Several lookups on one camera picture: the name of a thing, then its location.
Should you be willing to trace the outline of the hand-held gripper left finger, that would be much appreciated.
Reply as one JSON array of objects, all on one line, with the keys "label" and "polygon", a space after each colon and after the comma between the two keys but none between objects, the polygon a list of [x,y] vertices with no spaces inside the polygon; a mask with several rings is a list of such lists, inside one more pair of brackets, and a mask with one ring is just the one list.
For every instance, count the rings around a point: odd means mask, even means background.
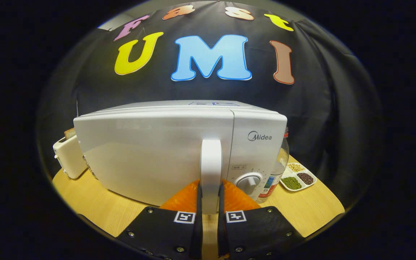
[{"label": "hand-held gripper left finger", "polygon": [[203,244],[202,193],[193,181],[175,194],[194,207],[176,207],[172,200],[156,208],[145,207],[117,236],[122,246],[136,251],[143,260],[200,260]]}]

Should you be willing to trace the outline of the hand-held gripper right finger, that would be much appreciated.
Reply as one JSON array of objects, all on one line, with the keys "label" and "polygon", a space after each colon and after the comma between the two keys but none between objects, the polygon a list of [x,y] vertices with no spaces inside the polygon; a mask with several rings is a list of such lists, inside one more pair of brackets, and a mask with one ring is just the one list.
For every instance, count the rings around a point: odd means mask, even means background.
[{"label": "hand-held gripper right finger", "polygon": [[284,260],[305,237],[274,206],[261,207],[231,182],[223,180],[217,242],[228,260]]}]

